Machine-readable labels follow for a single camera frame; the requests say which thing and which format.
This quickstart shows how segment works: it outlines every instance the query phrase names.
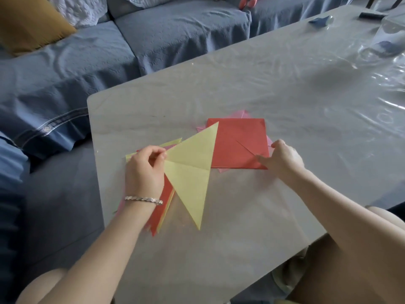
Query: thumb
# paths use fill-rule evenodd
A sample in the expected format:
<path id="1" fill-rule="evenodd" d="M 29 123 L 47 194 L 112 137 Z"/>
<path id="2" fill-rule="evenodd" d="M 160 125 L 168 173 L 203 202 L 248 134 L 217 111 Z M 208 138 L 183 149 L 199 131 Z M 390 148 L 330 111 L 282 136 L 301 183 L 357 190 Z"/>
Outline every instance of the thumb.
<path id="1" fill-rule="evenodd" d="M 257 161 L 259 161 L 259 163 L 261 165 L 264 165 L 266 167 L 268 167 L 270 165 L 271 157 L 266 158 L 261 155 L 256 155 L 256 159 L 257 159 Z"/>
<path id="2" fill-rule="evenodd" d="M 155 160 L 155 164 L 153 165 L 153 169 L 157 171 L 164 171 L 165 170 L 165 159 L 167 157 L 166 152 L 161 153 Z"/>

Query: clear plastic tablecloth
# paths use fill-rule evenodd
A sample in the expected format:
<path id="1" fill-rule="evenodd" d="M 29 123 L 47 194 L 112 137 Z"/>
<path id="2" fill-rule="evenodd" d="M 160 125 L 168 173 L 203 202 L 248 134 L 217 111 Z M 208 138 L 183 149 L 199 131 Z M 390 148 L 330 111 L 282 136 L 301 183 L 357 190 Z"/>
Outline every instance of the clear plastic tablecloth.
<path id="1" fill-rule="evenodd" d="M 208 117 L 241 109 L 265 118 L 272 140 L 283 138 L 359 204 L 400 183 L 405 55 L 368 48 L 379 23 L 359 20 L 362 10 L 334 9 L 328 28 L 304 20 L 92 95 L 105 223 L 123 194 L 127 153 L 188 138 Z M 141 234 L 116 299 L 221 304 L 324 233 L 268 171 L 213 169 L 201 230 L 175 198 L 161 232 Z"/>

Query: sofa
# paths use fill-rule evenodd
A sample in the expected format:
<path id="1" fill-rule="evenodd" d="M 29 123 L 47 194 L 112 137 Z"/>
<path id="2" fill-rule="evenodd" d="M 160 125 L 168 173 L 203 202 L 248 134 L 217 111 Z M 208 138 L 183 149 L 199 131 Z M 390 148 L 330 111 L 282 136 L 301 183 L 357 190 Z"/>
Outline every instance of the sofa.
<path id="1" fill-rule="evenodd" d="M 347 2 L 258 0 L 239 10 L 239 1 L 141 9 L 107 0 L 97 25 L 55 44 L 17 58 L 0 48 L 1 177 L 14 180 L 10 203 L 19 214 L 7 235 L 22 235 L 18 266 L 8 269 L 8 280 L 17 277 L 13 294 L 46 271 L 72 266 L 104 228 L 89 95 Z M 17 215 L 8 218 L 17 222 Z"/>

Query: mustard pillow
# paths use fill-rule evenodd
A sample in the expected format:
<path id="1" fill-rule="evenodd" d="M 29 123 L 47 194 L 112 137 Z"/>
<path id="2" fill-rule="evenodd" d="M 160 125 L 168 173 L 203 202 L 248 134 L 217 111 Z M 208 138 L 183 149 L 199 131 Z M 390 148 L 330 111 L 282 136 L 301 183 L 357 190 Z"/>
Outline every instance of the mustard pillow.
<path id="1" fill-rule="evenodd" d="M 47 0 L 0 0 L 0 42 L 14 56 L 75 32 Z"/>

